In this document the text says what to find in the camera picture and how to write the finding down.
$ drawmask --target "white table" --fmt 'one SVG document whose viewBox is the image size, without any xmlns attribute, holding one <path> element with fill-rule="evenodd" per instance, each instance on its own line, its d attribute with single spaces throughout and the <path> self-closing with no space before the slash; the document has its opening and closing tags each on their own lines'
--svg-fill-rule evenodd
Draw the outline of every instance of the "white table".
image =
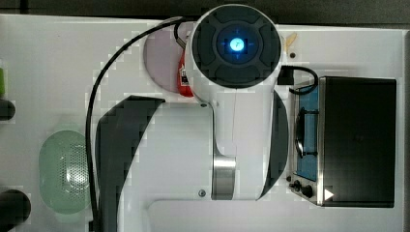
<svg viewBox="0 0 410 232">
<path fill-rule="evenodd" d="M 16 115 L 0 124 L 0 190 L 20 189 L 31 199 L 29 219 L 15 231 L 87 231 L 90 210 L 76 223 L 60 223 L 39 193 L 39 151 L 67 124 L 84 127 L 94 78 L 125 41 L 155 20 L 0 15 L 0 59 L 6 99 Z M 404 34 L 400 30 L 281 25 L 298 38 L 289 52 L 295 65 L 319 75 L 394 77 L 397 80 L 395 207 L 320 208 L 287 189 L 286 173 L 257 202 L 157 202 L 150 209 L 154 231 L 402 231 L 404 176 Z M 143 41 L 120 58 L 102 82 L 95 122 L 130 94 L 185 100 L 163 93 L 142 63 Z"/>
</svg>

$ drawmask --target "black wire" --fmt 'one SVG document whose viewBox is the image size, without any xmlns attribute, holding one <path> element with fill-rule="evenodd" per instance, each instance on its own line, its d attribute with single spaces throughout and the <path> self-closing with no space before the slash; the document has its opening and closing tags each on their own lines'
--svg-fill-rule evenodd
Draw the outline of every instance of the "black wire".
<svg viewBox="0 0 410 232">
<path fill-rule="evenodd" d="M 179 36 L 178 36 L 178 28 L 179 28 L 179 26 L 181 25 L 181 23 L 182 23 L 182 22 L 179 22 L 179 23 L 175 24 L 175 26 L 174 26 L 174 38 L 175 38 L 175 41 L 178 41 L 178 39 L 180 39 Z"/>
<path fill-rule="evenodd" d="M 137 42 L 141 38 L 155 32 L 161 30 L 162 28 L 175 25 L 177 23 L 181 23 L 186 21 L 185 18 L 180 18 L 174 21 L 165 22 L 160 24 L 156 27 L 153 27 L 138 36 L 132 38 L 129 42 L 125 43 L 115 54 L 109 59 L 109 61 L 105 64 L 103 69 L 100 71 L 99 76 L 94 83 L 93 90 L 91 91 L 90 101 L 88 102 L 88 109 L 87 109 L 87 118 L 85 121 L 85 146 L 86 146 L 86 154 L 87 154 L 87 166 L 88 166 L 88 179 L 90 182 L 90 194 L 91 194 L 91 208 L 93 212 L 93 230 L 96 232 L 103 231 L 103 222 L 98 221 L 99 214 L 97 208 L 97 195 L 96 195 L 96 186 L 94 181 L 94 167 L 93 167 L 93 157 L 91 151 L 91 116 L 93 114 L 93 107 L 94 107 L 94 100 L 96 98 L 97 90 L 102 82 L 103 76 L 108 71 L 109 67 L 115 62 L 115 60 L 125 51 L 127 50 L 133 43 Z"/>
<path fill-rule="evenodd" d="M 316 72 L 314 72 L 311 69 L 308 69 L 308 68 L 305 68 L 305 67 L 300 67 L 300 66 L 282 66 L 281 68 L 283 70 L 304 71 L 304 72 L 310 73 L 314 77 L 313 85 L 311 85 L 310 88 L 308 88 L 305 91 L 296 91 L 294 89 L 289 89 L 289 92 L 294 94 L 294 95 L 306 95 L 306 94 L 312 92 L 317 87 L 317 85 L 319 84 L 319 77 L 317 76 Z"/>
</svg>

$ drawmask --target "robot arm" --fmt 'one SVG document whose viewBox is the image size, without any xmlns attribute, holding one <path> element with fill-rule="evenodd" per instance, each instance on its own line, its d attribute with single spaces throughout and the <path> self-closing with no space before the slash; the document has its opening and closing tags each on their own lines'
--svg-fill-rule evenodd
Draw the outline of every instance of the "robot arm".
<svg viewBox="0 0 410 232">
<path fill-rule="evenodd" d="M 204 103 L 129 97 L 99 122 L 103 231 L 150 231 L 147 211 L 158 200 L 260 198 L 269 180 L 280 59 L 276 27 L 261 12 L 227 5 L 201 17 L 185 60 Z"/>
</svg>

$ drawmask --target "black panel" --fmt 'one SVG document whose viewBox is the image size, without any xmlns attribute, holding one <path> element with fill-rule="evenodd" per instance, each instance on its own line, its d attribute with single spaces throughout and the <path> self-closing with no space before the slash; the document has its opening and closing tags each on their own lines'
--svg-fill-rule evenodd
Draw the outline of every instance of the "black panel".
<svg viewBox="0 0 410 232">
<path fill-rule="evenodd" d="M 254 66 L 248 66 L 240 69 L 232 69 L 228 66 L 220 66 L 215 72 L 216 76 L 226 76 L 224 79 L 218 80 L 218 78 L 210 78 L 215 80 L 215 82 L 228 84 L 233 81 L 236 82 L 237 86 L 245 85 L 248 86 L 252 82 L 257 82 L 259 78 L 259 70 Z"/>
<path fill-rule="evenodd" d="M 326 81 L 324 206 L 393 207 L 395 80 Z"/>
<path fill-rule="evenodd" d="M 210 47 L 208 41 L 211 41 L 215 34 L 215 27 L 210 24 L 204 24 L 201 28 L 201 34 L 198 36 L 195 43 L 198 43 L 197 52 L 194 52 L 195 57 L 201 60 L 202 65 L 209 65 L 215 60 L 214 50 Z"/>
<path fill-rule="evenodd" d="M 353 23 L 362 27 L 409 28 L 410 8 L 403 0 L 323 1 L 323 0 L 27 0 L 33 15 L 85 15 L 166 19 L 189 16 L 198 19 L 214 7 L 240 3 L 252 6 L 279 24 Z M 17 6 L 18 0 L 1 0 L 0 8 Z"/>
<path fill-rule="evenodd" d="M 117 231 L 117 210 L 133 156 L 161 99 L 130 96 L 99 121 L 96 163 L 102 232 Z"/>
<path fill-rule="evenodd" d="M 278 63 L 280 57 L 280 38 L 277 30 L 273 25 L 265 25 L 259 29 L 260 35 L 263 41 L 263 50 L 260 55 L 260 61 L 263 62 L 265 66 L 271 68 L 269 71 L 272 72 L 276 64 Z"/>
<path fill-rule="evenodd" d="M 278 180 L 286 166 L 288 156 L 289 130 L 286 108 L 276 91 L 274 92 L 274 117 L 272 119 L 271 136 L 268 174 L 260 198 L 262 198 Z"/>
<path fill-rule="evenodd" d="M 238 11 L 237 8 L 220 8 L 220 10 L 215 13 L 215 18 L 221 23 L 239 20 L 253 24 L 259 17 L 261 17 L 261 15 L 256 14 L 251 8 L 242 8 L 240 11 Z"/>
</svg>

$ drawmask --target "green mesh lid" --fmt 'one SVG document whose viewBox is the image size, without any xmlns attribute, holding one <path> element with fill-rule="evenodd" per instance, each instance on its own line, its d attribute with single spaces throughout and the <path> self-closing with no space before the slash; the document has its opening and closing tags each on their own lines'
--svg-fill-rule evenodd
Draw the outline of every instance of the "green mesh lid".
<svg viewBox="0 0 410 232">
<path fill-rule="evenodd" d="M 54 212 L 70 215 L 90 204 L 85 137 L 72 130 L 51 135 L 39 157 L 40 193 Z"/>
</svg>

